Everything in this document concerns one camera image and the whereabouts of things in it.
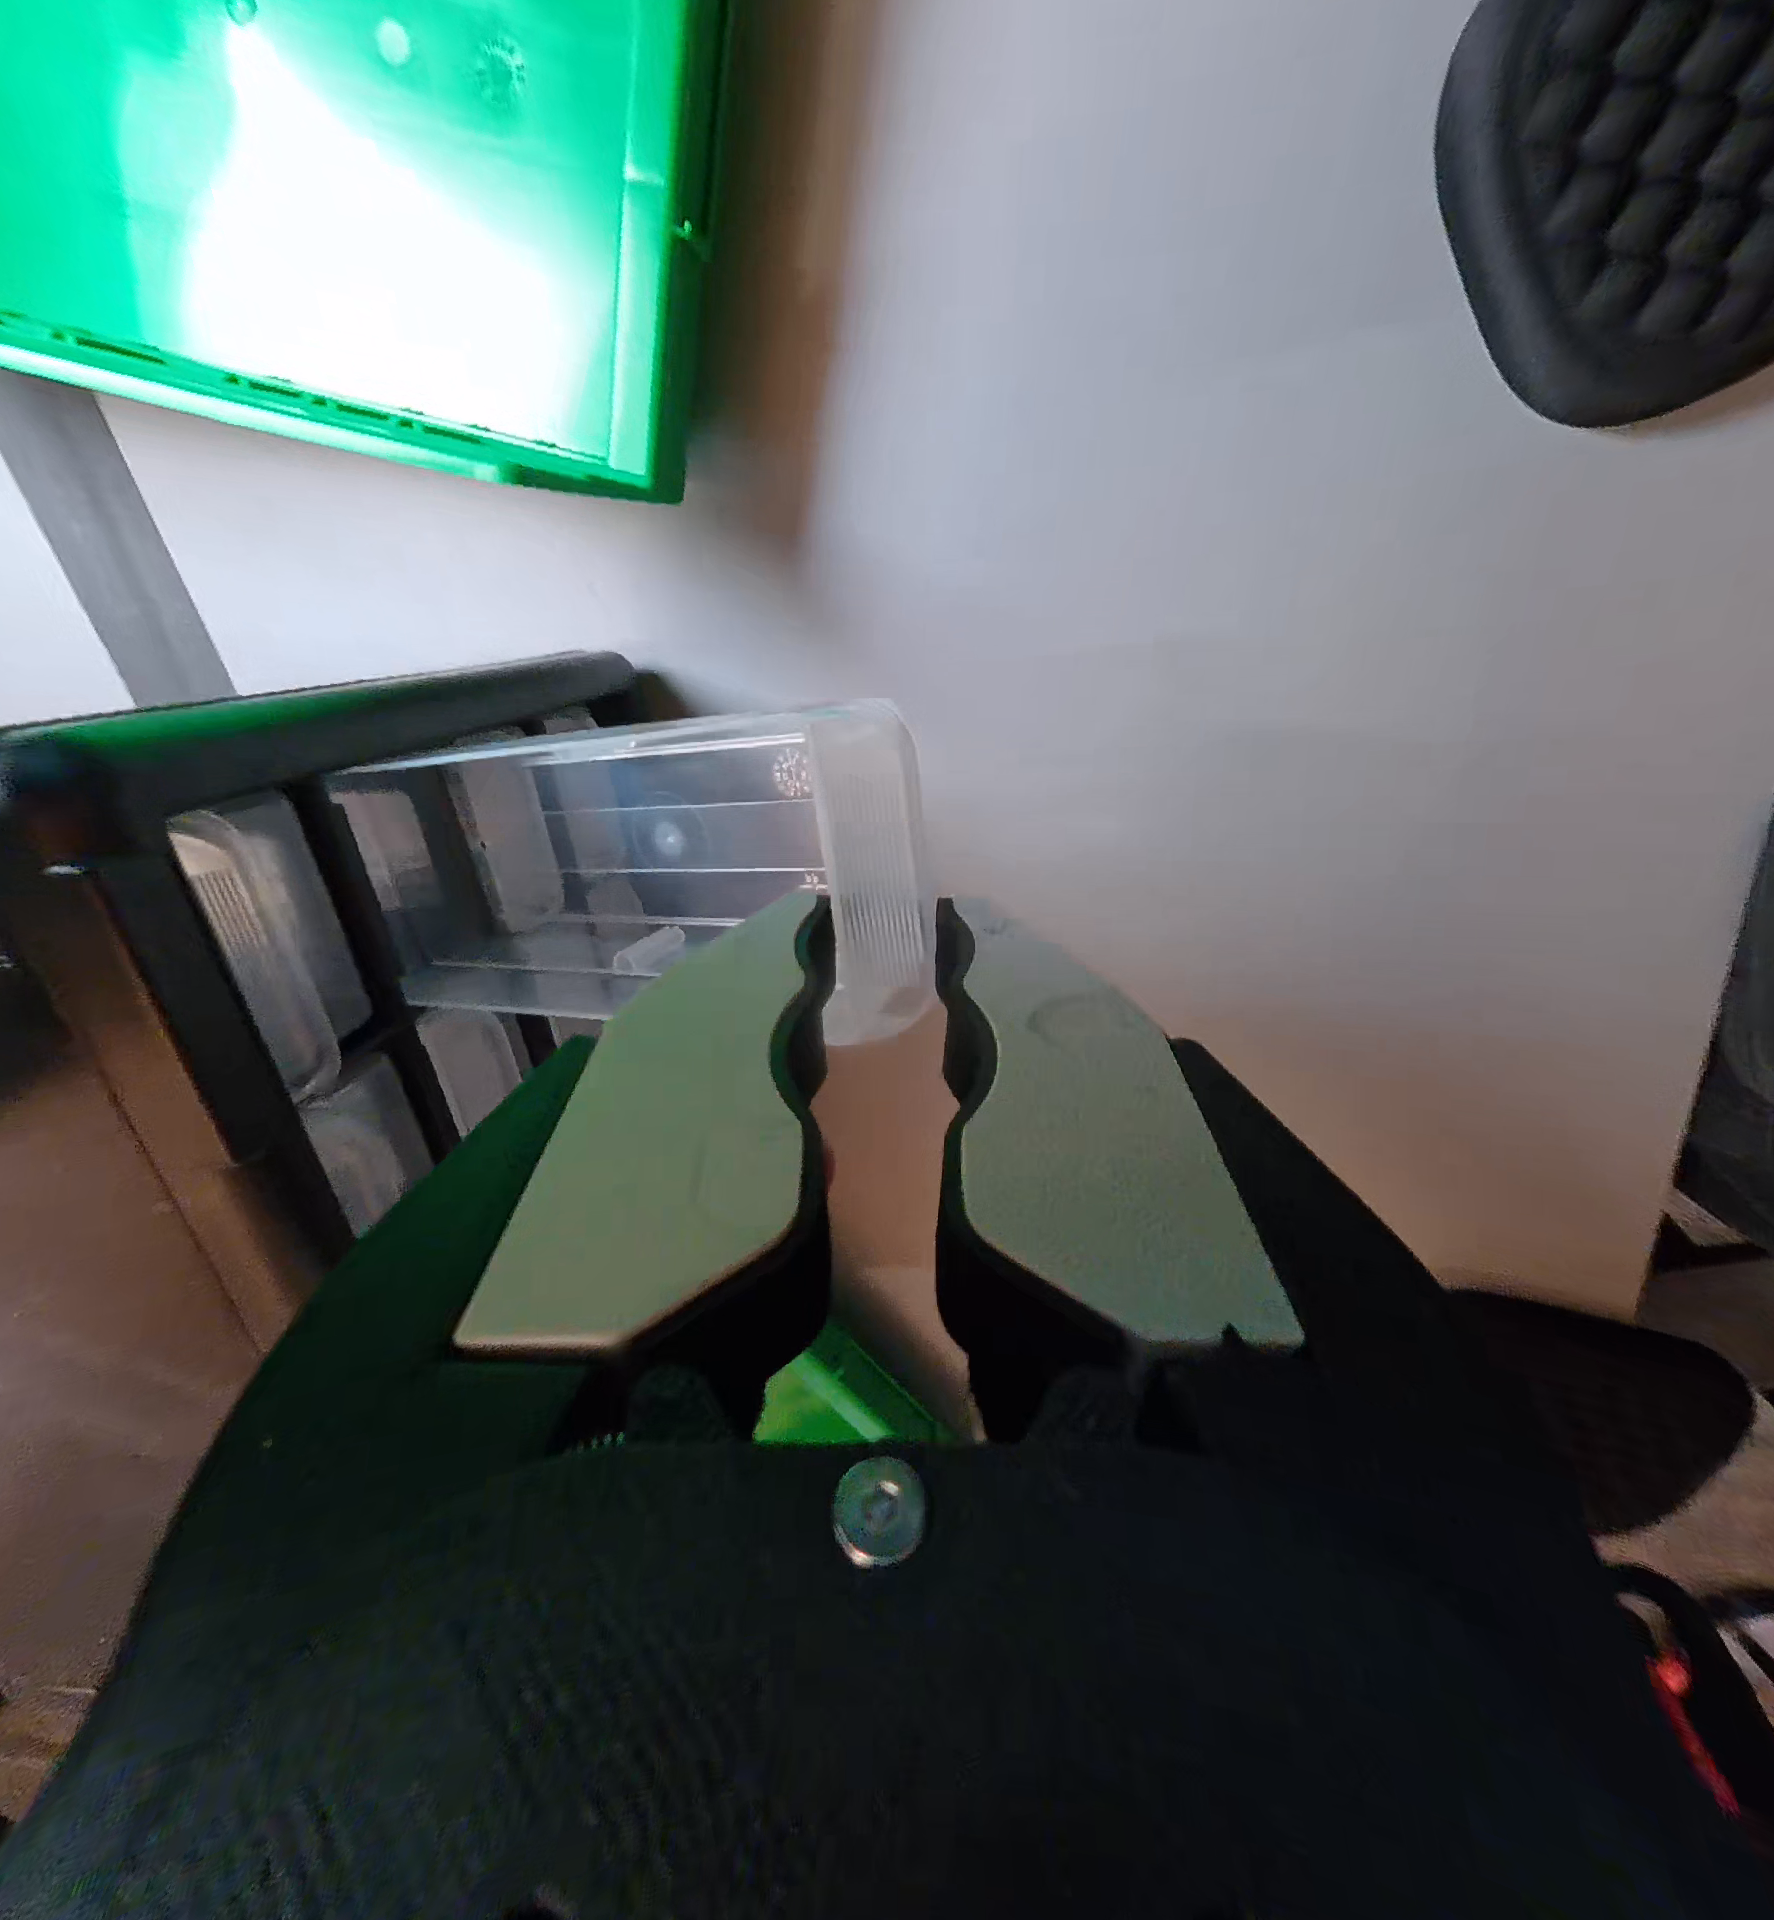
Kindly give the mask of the set of clear cabinet drawers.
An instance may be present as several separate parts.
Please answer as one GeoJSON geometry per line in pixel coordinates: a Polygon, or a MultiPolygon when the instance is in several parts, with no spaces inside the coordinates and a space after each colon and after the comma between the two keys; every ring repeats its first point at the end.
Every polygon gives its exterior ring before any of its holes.
{"type": "Polygon", "coordinates": [[[364,1236],[560,1046],[632,992],[612,924],[565,869],[536,732],[329,774],[329,823],[376,918],[364,954],[299,798],[264,790],[170,820],[169,846],[229,984],[364,1236]]]}

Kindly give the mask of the green plastic bin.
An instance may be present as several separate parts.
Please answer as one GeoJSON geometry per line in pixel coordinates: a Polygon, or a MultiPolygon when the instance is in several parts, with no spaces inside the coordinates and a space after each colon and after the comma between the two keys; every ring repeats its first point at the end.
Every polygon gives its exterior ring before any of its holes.
{"type": "Polygon", "coordinates": [[[0,1],[0,369],[672,506],[709,1],[0,1]]]}
{"type": "Polygon", "coordinates": [[[763,1445],[955,1443],[960,1437],[835,1313],[769,1377],[753,1435],[763,1445]]]}

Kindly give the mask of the black drawer cabinet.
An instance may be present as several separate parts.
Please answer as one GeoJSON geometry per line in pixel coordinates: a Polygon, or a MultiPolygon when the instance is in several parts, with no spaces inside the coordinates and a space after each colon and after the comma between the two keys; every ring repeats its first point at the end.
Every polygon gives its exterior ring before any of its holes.
{"type": "Polygon", "coordinates": [[[0,1694],[82,1702],[222,1417],[346,1227],[170,848],[299,800],[372,954],[323,780],[635,717],[619,653],[0,727],[0,1694]]]}

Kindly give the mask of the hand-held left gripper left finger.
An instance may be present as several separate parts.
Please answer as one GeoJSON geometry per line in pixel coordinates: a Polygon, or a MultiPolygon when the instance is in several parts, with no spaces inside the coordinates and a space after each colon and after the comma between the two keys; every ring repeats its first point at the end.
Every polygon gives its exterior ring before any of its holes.
{"type": "Polygon", "coordinates": [[[795,890],[636,993],[592,1046],[451,1336],[469,1362],[565,1363],[614,1394],[664,1366],[726,1412],[833,1297],[833,905],[795,890]]]}

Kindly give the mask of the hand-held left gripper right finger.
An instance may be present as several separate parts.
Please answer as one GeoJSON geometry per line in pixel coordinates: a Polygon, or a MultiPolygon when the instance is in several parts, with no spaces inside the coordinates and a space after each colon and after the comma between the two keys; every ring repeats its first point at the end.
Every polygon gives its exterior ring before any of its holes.
{"type": "Polygon", "coordinates": [[[1070,1374],[1141,1383],[1306,1330],[1162,1025],[991,900],[940,900],[943,1070],[956,1102],[936,1301],[984,1422],[1070,1374]]]}

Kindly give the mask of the grey tape strip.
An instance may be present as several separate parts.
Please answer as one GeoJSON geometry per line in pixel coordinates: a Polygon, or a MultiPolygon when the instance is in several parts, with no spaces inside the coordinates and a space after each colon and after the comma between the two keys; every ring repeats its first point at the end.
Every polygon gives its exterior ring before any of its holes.
{"type": "Polygon", "coordinates": [[[0,458],[135,706],[236,697],[103,398],[0,365],[0,458]]]}

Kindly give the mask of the clear plastic drawer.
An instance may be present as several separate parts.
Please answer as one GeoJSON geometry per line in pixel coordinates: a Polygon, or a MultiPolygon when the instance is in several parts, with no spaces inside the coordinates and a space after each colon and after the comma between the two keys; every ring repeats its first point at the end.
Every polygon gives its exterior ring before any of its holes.
{"type": "Polygon", "coordinates": [[[829,902],[833,1046],[919,1023],[936,890],[884,700],[494,733],[329,782],[418,1008],[595,1031],[777,900],[829,902]]]}

